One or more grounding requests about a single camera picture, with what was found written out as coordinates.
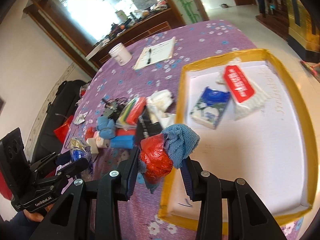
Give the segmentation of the left hand on handle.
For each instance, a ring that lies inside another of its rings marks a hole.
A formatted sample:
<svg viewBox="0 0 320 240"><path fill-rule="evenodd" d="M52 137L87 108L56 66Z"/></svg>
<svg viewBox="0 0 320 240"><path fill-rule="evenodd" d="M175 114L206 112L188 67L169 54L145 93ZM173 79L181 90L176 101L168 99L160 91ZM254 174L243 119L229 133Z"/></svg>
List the left hand on handle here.
<svg viewBox="0 0 320 240"><path fill-rule="evenodd" d="M48 213L52 207L54 206L54 204L50 204L49 206L45 207L45 211L46 213ZM23 210L24 215L31 221L33 222L42 222L42 220L44 219L44 216L40 213L30 213L27 210Z"/></svg>

